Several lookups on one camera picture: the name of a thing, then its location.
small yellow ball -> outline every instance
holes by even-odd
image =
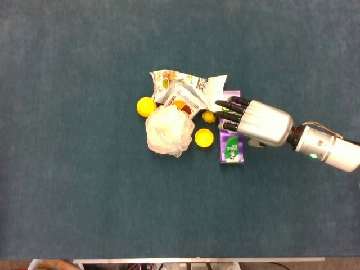
[[[151,97],[142,97],[136,104],[137,112],[143,117],[148,117],[155,109],[156,103]]]
[[[202,113],[202,118],[205,122],[212,123],[216,120],[216,117],[214,116],[212,111],[204,111]]]
[[[209,147],[214,142],[214,134],[206,128],[201,128],[195,133],[195,142],[200,147]]]

purple package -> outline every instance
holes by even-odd
[[[231,96],[240,97],[240,90],[224,90],[223,100],[228,100]],[[222,107],[221,110],[229,112],[227,108]],[[221,118],[220,123],[223,121],[231,123]],[[220,130],[220,163],[244,163],[241,134],[230,130]]]

white mesh sponge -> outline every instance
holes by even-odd
[[[176,105],[158,107],[145,121],[147,145],[159,154],[181,156],[192,141],[194,123]]]

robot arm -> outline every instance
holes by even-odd
[[[292,117],[282,110],[242,97],[231,97],[229,101],[231,102],[216,102],[236,113],[215,112],[215,116],[230,120],[220,123],[220,129],[242,133],[258,141],[261,146],[278,147],[288,142],[296,152],[346,172],[351,172],[360,165],[359,143],[344,139],[318,122],[309,121],[294,127]],[[316,125],[327,132],[309,125]]]

green label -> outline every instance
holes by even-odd
[[[238,145],[238,138],[230,137],[226,142],[226,149],[225,149],[225,158],[226,159],[234,159],[239,154]]]

